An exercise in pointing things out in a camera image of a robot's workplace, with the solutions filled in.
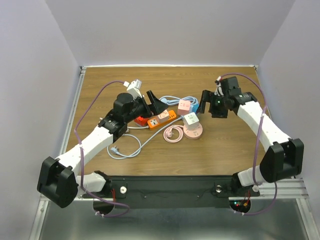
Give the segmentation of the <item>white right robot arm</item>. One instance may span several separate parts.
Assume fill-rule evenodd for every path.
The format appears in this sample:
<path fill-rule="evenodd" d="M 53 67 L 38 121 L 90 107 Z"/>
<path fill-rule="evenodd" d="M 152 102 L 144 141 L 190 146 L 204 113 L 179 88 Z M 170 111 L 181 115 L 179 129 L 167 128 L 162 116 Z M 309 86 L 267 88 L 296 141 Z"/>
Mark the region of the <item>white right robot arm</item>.
<path fill-rule="evenodd" d="M 251 168 L 232 175 L 230 189 L 233 194 L 242 195 L 248 187 L 275 183 L 302 172 L 304 143 L 284 133 L 250 92 L 216 95 L 203 90 L 197 112 L 203 114 L 207 103 L 212 118 L 226 118 L 228 112 L 233 111 L 256 135 L 255 148 L 262 145 L 265 151 L 260 163 L 255 153 Z"/>

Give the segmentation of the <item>white cube socket adapter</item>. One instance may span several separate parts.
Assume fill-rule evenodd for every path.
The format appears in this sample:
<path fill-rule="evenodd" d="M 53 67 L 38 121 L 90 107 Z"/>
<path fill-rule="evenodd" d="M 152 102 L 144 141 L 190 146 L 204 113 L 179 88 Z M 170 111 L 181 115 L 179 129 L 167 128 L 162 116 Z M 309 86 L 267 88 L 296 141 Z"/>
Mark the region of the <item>white cube socket adapter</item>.
<path fill-rule="evenodd" d="M 187 130 L 193 130 L 199 125 L 199 119 L 195 112 L 183 116 L 183 123 Z"/>

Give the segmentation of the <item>blue socket adapter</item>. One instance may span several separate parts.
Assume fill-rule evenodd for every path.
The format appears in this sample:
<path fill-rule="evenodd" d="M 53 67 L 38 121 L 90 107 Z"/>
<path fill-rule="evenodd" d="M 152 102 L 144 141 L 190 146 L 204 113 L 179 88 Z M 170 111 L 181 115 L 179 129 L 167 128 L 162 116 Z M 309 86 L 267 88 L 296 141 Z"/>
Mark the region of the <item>blue socket adapter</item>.
<path fill-rule="evenodd" d="M 195 114 L 197 114 L 197 110 L 198 110 L 198 108 L 199 108 L 199 103 L 192 103 L 191 105 L 190 105 L 190 110 L 189 110 L 189 112 L 190 113 L 195 113 Z"/>

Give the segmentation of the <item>pink round power strip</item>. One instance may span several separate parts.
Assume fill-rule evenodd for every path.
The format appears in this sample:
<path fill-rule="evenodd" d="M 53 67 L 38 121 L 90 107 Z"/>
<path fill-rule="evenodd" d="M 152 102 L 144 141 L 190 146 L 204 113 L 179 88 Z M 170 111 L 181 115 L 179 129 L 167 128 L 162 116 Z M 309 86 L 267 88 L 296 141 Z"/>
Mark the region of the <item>pink round power strip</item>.
<path fill-rule="evenodd" d="M 173 131 L 177 131 L 178 137 L 175 139 L 172 139 L 173 137 Z M 187 129 L 187 127 L 184 125 L 172 125 L 167 127 L 163 132 L 163 138 L 166 142 L 175 144 L 180 142 L 183 137 L 186 137 L 190 140 L 197 140 L 201 137 L 203 134 L 203 127 L 199 123 L 198 126 L 196 126 L 194 129 Z"/>

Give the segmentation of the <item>pink cube socket adapter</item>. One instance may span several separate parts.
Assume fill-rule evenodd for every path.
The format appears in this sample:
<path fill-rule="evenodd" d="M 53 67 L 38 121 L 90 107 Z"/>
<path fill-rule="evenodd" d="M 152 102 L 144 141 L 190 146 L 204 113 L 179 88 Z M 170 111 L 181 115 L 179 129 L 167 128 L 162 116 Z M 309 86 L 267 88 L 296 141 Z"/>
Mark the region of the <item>pink cube socket adapter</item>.
<path fill-rule="evenodd" d="M 180 116 L 185 116 L 190 113 L 191 102 L 189 100 L 180 99 L 177 107 L 177 114 Z"/>

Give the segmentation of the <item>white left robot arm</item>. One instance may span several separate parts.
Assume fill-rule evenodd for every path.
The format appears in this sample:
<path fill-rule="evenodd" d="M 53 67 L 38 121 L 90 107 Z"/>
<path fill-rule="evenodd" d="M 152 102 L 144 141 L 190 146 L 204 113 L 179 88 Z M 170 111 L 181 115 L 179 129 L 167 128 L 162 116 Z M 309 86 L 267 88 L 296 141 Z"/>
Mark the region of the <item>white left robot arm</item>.
<path fill-rule="evenodd" d="M 41 165 L 37 191 L 61 208 L 67 207 L 80 195 L 97 193 L 106 197 L 111 193 L 110 178 L 101 171 L 85 175 L 84 167 L 98 153 L 115 143 L 128 129 L 128 123 L 138 117 L 150 118 L 169 106 L 160 101 L 152 91 L 144 97 L 120 93 L 113 108 L 93 131 L 69 151 L 57 158 L 47 157 Z"/>

